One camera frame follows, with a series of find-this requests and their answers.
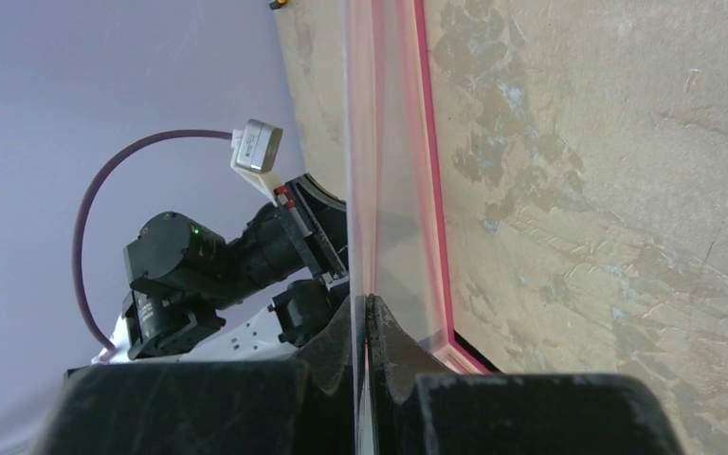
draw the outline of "white wall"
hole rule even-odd
[[[260,118],[285,129],[281,176],[304,169],[266,3],[0,1],[0,450],[36,428],[63,370],[99,350],[69,254],[80,198],[105,160],[158,131]],[[181,139],[108,179],[84,249],[103,330],[127,292],[121,251],[147,219],[174,209],[230,239],[264,203],[228,154],[224,141]],[[264,302],[228,311],[228,325]]]

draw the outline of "black mount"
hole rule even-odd
[[[362,300],[377,454],[682,453],[636,379],[458,375]],[[355,453],[351,311],[287,360],[75,372],[32,453]]]

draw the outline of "transparent plastic sheet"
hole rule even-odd
[[[422,1],[343,2],[352,295],[380,296],[449,366],[483,371],[453,336]]]

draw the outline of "red edge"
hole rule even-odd
[[[434,118],[434,103],[431,94],[431,72],[428,63],[428,41],[426,36],[426,14],[423,0],[414,0],[414,20],[417,28],[417,50],[420,53],[420,77],[423,85],[423,104],[426,107],[426,126],[428,131],[428,153],[431,165],[431,186],[434,194],[436,226],[439,235],[440,268],[443,281],[443,300],[445,308],[445,327],[447,342],[460,355],[465,357],[482,373],[488,373],[486,367],[456,342],[453,329],[453,307],[450,292],[450,271],[447,260],[447,237],[445,229],[445,212],[443,209],[442,179],[440,177],[440,160],[437,150],[436,121]]]

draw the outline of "stained wall surface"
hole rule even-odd
[[[336,3],[279,17],[331,186]],[[509,373],[635,375],[728,453],[728,1],[425,5],[457,330]]]

